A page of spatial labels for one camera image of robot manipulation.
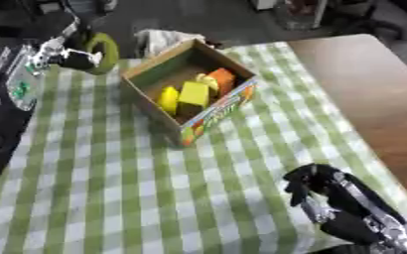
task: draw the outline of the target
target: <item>yellow cube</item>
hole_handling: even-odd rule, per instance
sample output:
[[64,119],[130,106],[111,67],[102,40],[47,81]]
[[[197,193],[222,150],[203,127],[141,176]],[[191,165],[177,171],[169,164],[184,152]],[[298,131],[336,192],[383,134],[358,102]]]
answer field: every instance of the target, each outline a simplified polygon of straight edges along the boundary
[[179,96],[179,113],[193,117],[208,106],[208,86],[203,83],[187,81]]

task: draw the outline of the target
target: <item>cardboard box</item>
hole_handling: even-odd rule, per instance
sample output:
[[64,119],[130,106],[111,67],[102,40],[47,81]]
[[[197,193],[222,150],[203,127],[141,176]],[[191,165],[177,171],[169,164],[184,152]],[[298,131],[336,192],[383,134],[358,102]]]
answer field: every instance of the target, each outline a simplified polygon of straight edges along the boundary
[[[224,67],[236,76],[234,88],[219,100],[211,99],[204,111],[191,119],[172,117],[155,101],[166,86],[181,90],[185,81],[199,73]],[[176,145],[189,146],[220,119],[248,101],[254,91],[254,73],[200,41],[188,41],[122,73],[122,85],[131,100],[152,120],[159,122]]]

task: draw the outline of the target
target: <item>gingham tablecloth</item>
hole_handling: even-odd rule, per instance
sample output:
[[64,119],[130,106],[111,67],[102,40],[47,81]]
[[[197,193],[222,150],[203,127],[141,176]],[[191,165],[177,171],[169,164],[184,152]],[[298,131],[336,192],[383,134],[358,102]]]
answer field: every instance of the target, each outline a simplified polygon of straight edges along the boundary
[[226,51],[259,76],[185,150],[121,95],[119,72],[54,68],[0,179],[0,253],[306,253],[339,241],[289,205],[282,176],[353,172],[407,217],[407,192],[284,43]]

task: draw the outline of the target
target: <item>orange toy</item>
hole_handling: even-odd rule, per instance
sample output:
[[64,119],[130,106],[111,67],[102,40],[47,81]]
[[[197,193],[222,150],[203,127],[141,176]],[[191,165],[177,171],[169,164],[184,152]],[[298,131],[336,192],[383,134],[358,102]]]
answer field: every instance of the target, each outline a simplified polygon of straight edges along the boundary
[[233,89],[234,75],[223,67],[218,68],[209,74],[219,85],[219,96],[223,97]]

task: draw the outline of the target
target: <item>wooden table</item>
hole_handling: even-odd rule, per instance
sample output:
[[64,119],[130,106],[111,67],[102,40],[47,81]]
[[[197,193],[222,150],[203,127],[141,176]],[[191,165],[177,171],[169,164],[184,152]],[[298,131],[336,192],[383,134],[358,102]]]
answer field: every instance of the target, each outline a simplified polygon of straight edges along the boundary
[[368,35],[290,46],[407,189],[407,65]]

